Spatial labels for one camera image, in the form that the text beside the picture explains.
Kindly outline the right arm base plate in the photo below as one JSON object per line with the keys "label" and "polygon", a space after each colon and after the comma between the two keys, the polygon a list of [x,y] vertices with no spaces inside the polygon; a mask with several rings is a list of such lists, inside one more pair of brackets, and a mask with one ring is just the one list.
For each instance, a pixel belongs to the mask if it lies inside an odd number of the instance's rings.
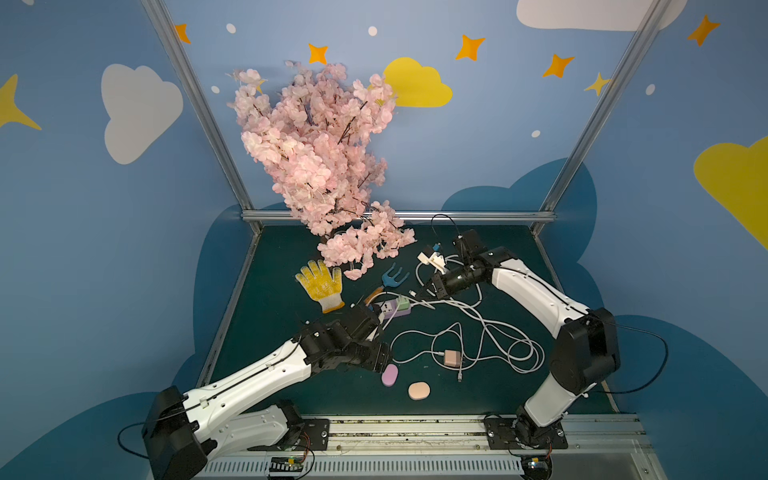
{"label": "right arm base plate", "polygon": [[568,448],[568,441],[560,421],[540,427],[526,416],[518,419],[490,414],[482,419],[482,424],[491,450],[565,450]]}

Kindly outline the purple earbud case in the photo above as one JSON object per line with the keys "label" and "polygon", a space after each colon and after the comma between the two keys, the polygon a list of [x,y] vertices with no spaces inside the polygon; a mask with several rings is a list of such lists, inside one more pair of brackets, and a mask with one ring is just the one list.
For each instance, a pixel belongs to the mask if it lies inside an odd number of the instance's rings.
{"label": "purple earbud case", "polygon": [[381,375],[381,382],[385,387],[392,387],[398,378],[398,367],[395,364],[389,364],[385,367]]}

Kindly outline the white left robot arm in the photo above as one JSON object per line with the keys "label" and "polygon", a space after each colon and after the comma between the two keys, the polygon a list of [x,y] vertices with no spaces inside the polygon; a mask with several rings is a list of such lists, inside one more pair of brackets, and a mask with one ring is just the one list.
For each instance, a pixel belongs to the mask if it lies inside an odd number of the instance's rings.
{"label": "white left robot arm", "polygon": [[219,381],[187,392],[162,390],[141,430],[153,477],[191,479],[218,456],[297,436],[301,419],[287,403],[255,414],[248,409],[341,365],[383,372],[391,352],[377,337],[379,313],[356,306],[330,322],[303,326],[275,351]]}

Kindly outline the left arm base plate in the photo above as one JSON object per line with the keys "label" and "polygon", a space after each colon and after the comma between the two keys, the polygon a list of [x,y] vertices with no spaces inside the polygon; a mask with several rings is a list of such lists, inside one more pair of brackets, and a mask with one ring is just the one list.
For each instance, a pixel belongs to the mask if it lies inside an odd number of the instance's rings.
{"label": "left arm base plate", "polygon": [[302,419],[288,431],[290,448],[309,447],[314,452],[326,451],[330,437],[330,420],[326,418]]}

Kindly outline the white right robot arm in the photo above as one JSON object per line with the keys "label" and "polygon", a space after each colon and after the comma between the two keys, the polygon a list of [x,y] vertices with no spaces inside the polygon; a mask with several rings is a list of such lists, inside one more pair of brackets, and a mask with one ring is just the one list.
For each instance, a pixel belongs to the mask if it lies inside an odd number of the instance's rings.
{"label": "white right robot arm", "polygon": [[613,315],[570,299],[504,247],[475,253],[463,266],[431,278],[440,300],[481,282],[509,295],[555,340],[549,374],[518,411],[519,427],[530,431],[552,427],[578,398],[620,368]]}

